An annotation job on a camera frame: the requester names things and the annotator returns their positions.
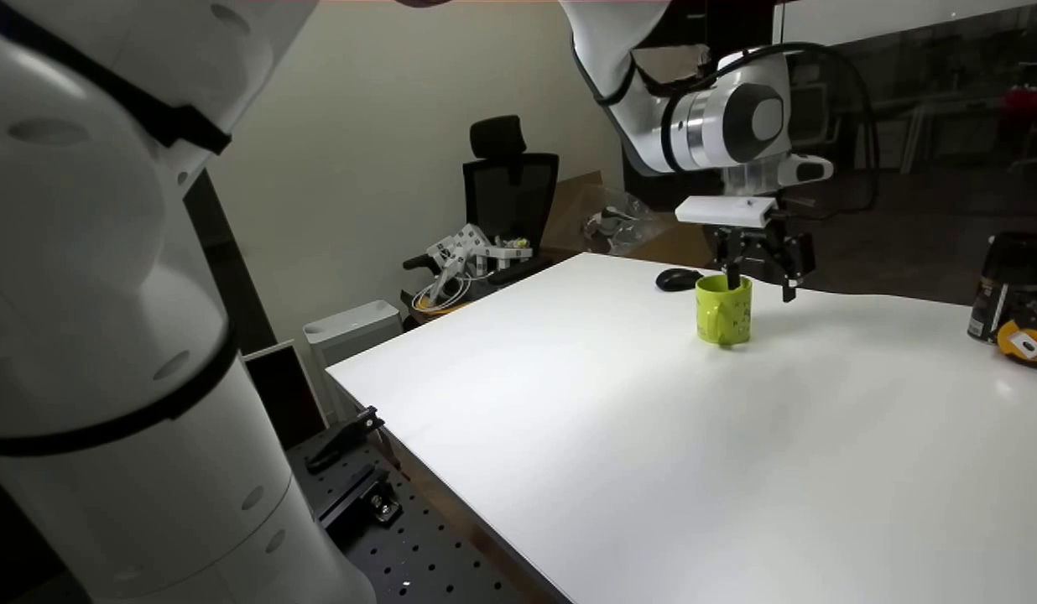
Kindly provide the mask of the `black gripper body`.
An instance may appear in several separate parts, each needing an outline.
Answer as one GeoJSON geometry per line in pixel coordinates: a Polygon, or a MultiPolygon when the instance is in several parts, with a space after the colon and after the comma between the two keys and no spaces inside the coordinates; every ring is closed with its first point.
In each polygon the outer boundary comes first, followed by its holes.
{"type": "Polygon", "coordinates": [[[816,269],[809,231],[793,231],[786,221],[765,227],[716,227],[716,262],[765,283],[806,278],[816,269]]]}

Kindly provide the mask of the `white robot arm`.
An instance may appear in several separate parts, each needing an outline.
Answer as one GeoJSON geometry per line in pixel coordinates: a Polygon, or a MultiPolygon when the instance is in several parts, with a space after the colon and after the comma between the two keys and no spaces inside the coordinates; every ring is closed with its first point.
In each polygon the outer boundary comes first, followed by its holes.
{"type": "Polygon", "coordinates": [[[318,0],[0,0],[0,487],[91,604],[376,604],[185,207],[318,0]]]}

